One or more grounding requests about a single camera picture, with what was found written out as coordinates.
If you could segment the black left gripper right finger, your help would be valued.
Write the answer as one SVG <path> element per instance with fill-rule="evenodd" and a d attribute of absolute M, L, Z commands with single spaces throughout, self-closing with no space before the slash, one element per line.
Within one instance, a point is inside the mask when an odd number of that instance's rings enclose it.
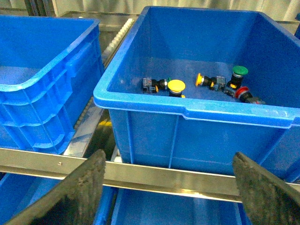
<path fill-rule="evenodd" d="M 244 210 L 254 225 L 298 225 L 300 192 L 241 152 L 232 160 Z"/>

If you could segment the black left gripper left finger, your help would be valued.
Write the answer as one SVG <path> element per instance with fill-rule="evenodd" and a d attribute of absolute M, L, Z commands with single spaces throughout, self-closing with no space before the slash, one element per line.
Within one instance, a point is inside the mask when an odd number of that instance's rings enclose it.
<path fill-rule="evenodd" d="M 102 196 L 106 155 L 93 153 L 39 200 L 7 221 L 8 225 L 91 225 Z"/>

